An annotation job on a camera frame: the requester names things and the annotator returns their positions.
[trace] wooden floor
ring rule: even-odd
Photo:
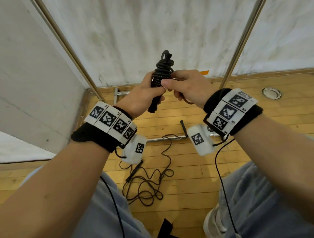
[[[279,77],[256,78],[229,82],[231,88],[241,88],[255,97],[264,108],[264,114],[273,120],[286,125],[295,132],[314,135],[314,74],[296,74]],[[262,96],[261,90],[273,86],[282,92],[279,100],[269,100]],[[113,103],[113,92],[103,94],[108,103]],[[135,120],[138,133],[148,138],[161,137],[175,133],[182,135],[180,120],[188,128],[201,123],[205,114],[195,105],[177,101],[170,92],[166,92],[165,101],[158,106],[155,114],[148,112]],[[88,111],[95,105],[97,98],[92,96]],[[168,158],[161,152],[168,147],[168,142],[149,143],[143,152],[143,167],[148,173],[155,168],[163,169]],[[135,218],[157,237],[164,218],[173,223],[173,235],[180,238],[205,237],[202,229],[205,215],[217,203],[219,178],[214,165],[215,154],[199,156],[189,139],[174,141],[167,154],[172,158],[173,177],[165,177],[160,190],[164,199],[150,207],[139,201],[130,208]],[[237,144],[232,142],[224,148],[218,157],[218,168],[221,174],[228,175],[250,159]],[[119,168],[120,159],[111,154],[104,171],[122,188],[129,170]],[[2,204],[19,186],[25,176],[34,168],[46,162],[29,162],[0,165],[0,204]],[[137,193],[139,183],[133,184],[131,195]]]

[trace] floor drain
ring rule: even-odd
[[[281,98],[281,92],[277,89],[274,88],[264,88],[262,90],[262,94],[269,98],[269,99],[273,99],[273,100],[277,100],[279,98]]]

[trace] hand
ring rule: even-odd
[[[174,90],[173,93],[179,101],[182,100],[181,92],[186,99],[202,109],[210,96],[217,91],[198,70],[177,70],[171,77],[177,80],[163,79],[161,85],[169,91]]]
[[[154,97],[165,93],[164,87],[150,87],[153,72],[147,73],[143,81],[115,105],[126,111],[132,119],[142,115],[149,108]]]

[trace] finger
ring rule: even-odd
[[[145,75],[145,77],[143,78],[143,81],[141,82],[141,85],[144,87],[144,88],[150,88],[150,85],[152,83],[152,74],[153,74],[154,71],[151,71],[149,73],[147,73]]]
[[[177,81],[174,79],[163,79],[161,81],[161,85],[167,89],[172,89],[175,91],[179,91],[185,93],[189,81]]]
[[[186,70],[186,69],[176,70],[171,74],[171,77],[177,78],[178,80],[187,80],[193,71],[194,70]]]
[[[148,90],[148,94],[150,97],[157,97],[160,95],[163,95],[165,93],[165,88],[164,87],[158,87],[158,88],[150,88],[147,89]]]
[[[176,98],[179,98],[179,96],[180,96],[180,92],[178,92],[178,91],[173,91],[173,94]]]

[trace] jump rope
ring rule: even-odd
[[[161,55],[161,59],[159,60],[159,62],[156,64],[156,69],[155,69],[155,72],[153,73],[152,75],[152,83],[151,83],[151,87],[152,88],[156,88],[156,87],[160,87],[161,86],[161,80],[165,79],[165,78],[171,78],[171,73],[173,72],[173,69],[171,68],[173,65],[174,65],[174,61],[171,59],[172,57],[172,54],[169,53],[168,50],[165,50],[162,55]],[[188,104],[193,104],[192,102],[189,102],[188,100],[186,100],[186,98],[184,97],[184,95],[182,93],[180,93],[180,96],[182,97],[182,99],[188,103]],[[155,97],[153,98],[152,100],[152,103],[150,105],[150,107],[148,108],[148,112],[150,113],[155,113],[155,111],[157,110],[157,107],[158,107],[158,104],[160,103],[160,98],[161,96],[158,96],[158,97]],[[172,177],[174,175],[174,171],[172,169],[169,169],[170,165],[171,165],[171,158],[170,156],[164,154],[164,152],[166,152],[167,150],[170,149],[171,145],[172,145],[172,139],[169,138],[169,136],[175,136],[177,138],[180,138],[178,137],[177,135],[174,135],[174,134],[168,134],[168,135],[165,135],[163,136],[162,138],[166,138],[166,139],[169,139],[170,141],[170,145],[167,149],[165,149],[163,152],[161,152],[162,155],[166,156],[169,158],[169,164],[167,165],[167,167],[161,172],[159,169],[155,169],[154,172],[152,173],[151,176],[149,176],[147,174],[147,171],[145,170],[145,168],[141,167],[141,164],[143,163],[143,160],[136,166],[136,168],[133,170],[132,168],[132,165],[128,166],[127,168],[123,168],[121,167],[121,162],[119,163],[119,167],[123,170],[126,170],[128,168],[130,168],[130,176],[129,178],[127,179],[127,182],[124,184],[123,186],[123,189],[122,189],[122,194],[123,196],[126,197],[127,201],[129,201],[129,205],[132,204],[134,201],[136,200],[140,200],[140,202],[144,205],[144,206],[151,206],[153,203],[154,203],[154,197],[156,197],[158,200],[162,200],[164,195],[162,194],[162,192],[159,190],[160,188],[160,185],[161,185],[161,182],[162,182],[162,179],[166,176],[166,177]],[[227,137],[225,139],[222,140],[222,142],[220,143],[217,143],[217,144],[213,144],[213,146],[218,146],[218,145],[221,145],[223,143],[225,143],[228,139],[229,135],[227,135]],[[235,231],[235,233],[237,234],[238,231],[237,229],[235,228],[235,225],[234,225],[234,222],[233,222],[233,219],[232,219],[232,215],[231,215],[231,211],[230,211],[230,207],[229,207],[229,204],[228,204],[228,200],[227,200],[227,196],[226,196],[226,192],[225,192],[225,188],[224,188],[224,184],[222,182],[222,178],[221,178],[221,175],[219,173],[219,170],[218,170],[218,166],[217,166],[217,157],[218,157],[218,154],[219,152],[224,148],[226,147],[228,144],[230,144],[231,142],[233,142],[235,139],[232,139],[231,141],[229,141],[228,143],[224,144],[217,152],[216,156],[215,156],[215,165],[216,165],[216,170],[218,172],[218,175],[219,175],[219,179],[220,179],[220,182],[221,182],[221,186],[222,186],[222,189],[223,189],[223,192],[224,192],[224,196],[225,196],[225,201],[226,201],[226,204],[227,204],[227,208],[228,208],[228,212],[229,212],[229,215],[230,215],[230,220],[231,220],[231,223],[232,223],[232,226],[233,226],[233,229]],[[117,153],[117,150],[115,150],[115,153],[116,155],[119,157],[119,158],[125,158],[125,157],[121,157],[118,155]],[[143,169],[147,178],[146,179],[145,177],[143,176],[140,176],[140,175],[137,175],[137,176],[132,176],[132,173],[134,174],[135,171],[137,171],[138,169]],[[154,182],[152,181],[151,179],[153,178],[154,174],[158,172],[159,173],[159,178],[158,178],[158,181],[157,182]],[[118,215],[118,219],[119,219],[119,223],[120,223],[120,226],[121,226],[121,231],[122,231],[122,237],[125,238],[125,233],[124,233],[124,228],[123,228],[123,224],[122,224],[122,220],[121,220],[121,217],[120,217],[120,213],[118,211],[118,207],[116,205],[116,201],[113,197],[113,194],[110,190],[110,187],[108,186],[108,184],[106,183],[106,181],[103,179],[102,176],[100,176],[101,180],[104,182],[104,184],[106,185],[106,187],[108,188],[109,192],[110,192],[110,195],[111,195],[111,198],[112,198],[112,201],[113,201],[113,204],[115,206],[115,209],[116,209],[116,212],[117,212],[117,215]],[[134,179],[140,179],[142,180],[142,182],[139,184],[139,187],[138,187],[138,193],[137,195],[135,195],[134,197],[129,197],[129,192],[130,192],[130,188],[131,188],[131,184],[132,182],[134,181]],[[151,193],[150,191],[148,190],[143,190],[143,191],[140,191],[140,187],[142,186],[142,184],[148,184],[148,186],[153,190],[153,193]],[[129,187],[127,189],[127,192],[126,194],[124,194],[124,188],[125,186],[129,184]],[[151,199],[151,203],[144,203],[144,201],[146,200],[149,200]]]

